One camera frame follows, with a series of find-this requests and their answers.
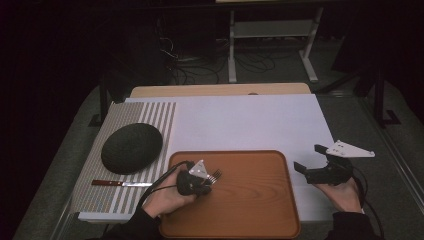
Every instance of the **knife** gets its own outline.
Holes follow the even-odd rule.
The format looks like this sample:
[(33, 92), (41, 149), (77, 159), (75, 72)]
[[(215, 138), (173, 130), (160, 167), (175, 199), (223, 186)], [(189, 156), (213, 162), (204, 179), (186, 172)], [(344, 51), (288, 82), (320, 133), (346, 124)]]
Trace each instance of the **knife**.
[(97, 186), (122, 186), (122, 187), (150, 187), (152, 183), (142, 182), (122, 182), (122, 181), (108, 181), (108, 180), (96, 180), (91, 182), (91, 185)]

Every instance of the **hand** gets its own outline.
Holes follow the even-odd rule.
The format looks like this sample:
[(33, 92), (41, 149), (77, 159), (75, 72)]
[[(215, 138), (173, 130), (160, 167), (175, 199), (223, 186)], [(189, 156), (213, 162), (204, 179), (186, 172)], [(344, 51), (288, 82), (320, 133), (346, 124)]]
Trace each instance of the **hand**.
[(324, 192), (337, 210), (363, 213), (359, 202), (358, 186), (353, 178), (337, 186), (328, 184), (314, 184), (314, 186)]
[[(185, 166), (179, 166), (158, 188), (175, 186), (178, 173), (185, 168)], [(161, 214), (171, 213), (184, 205), (194, 202), (195, 199), (196, 195), (182, 196), (178, 193), (177, 187), (164, 188), (153, 192), (142, 208), (152, 218), (155, 218)]]

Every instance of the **white paper triangle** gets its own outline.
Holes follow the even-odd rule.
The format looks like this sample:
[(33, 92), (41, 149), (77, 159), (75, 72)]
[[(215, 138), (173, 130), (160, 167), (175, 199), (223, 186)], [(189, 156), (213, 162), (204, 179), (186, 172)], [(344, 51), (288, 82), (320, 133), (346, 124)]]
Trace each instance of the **white paper triangle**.
[(203, 160), (200, 160), (194, 165), (190, 170), (189, 173), (193, 176), (200, 177), (207, 179), (209, 177), (208, 172), (206, 171), (205, 164), (203, 163)]
[(333, 146), (329, 147), (326, 151), (327, 154), (344, 157), (344, 158), (355, 158), (355, 157), (375, 157), (373, 151), (367, 151), (350, 144), (344, 143), (338, 140)]

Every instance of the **brown tray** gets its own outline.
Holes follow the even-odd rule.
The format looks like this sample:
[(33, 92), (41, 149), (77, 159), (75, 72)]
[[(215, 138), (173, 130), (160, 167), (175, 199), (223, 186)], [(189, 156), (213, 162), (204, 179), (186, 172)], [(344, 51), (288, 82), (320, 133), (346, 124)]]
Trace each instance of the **brown tray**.
[(212, 192), (162, 218), (169, 238), (291, 239), (300, 223), (284, 155), (278, 151), (177, 152), (169, 166), (203, 159), (222, 171)]

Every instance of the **fork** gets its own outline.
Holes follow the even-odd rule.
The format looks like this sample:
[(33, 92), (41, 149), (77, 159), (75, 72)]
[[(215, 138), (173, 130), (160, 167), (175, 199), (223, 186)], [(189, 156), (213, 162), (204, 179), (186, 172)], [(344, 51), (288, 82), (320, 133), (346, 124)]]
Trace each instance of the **fork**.
[(218, 181), (218, 179), (222, 176), (221, 170), (216, 170), (212, 175), (208, 176), (208, 179), (206, 179), (204, 185), (212, 185)]

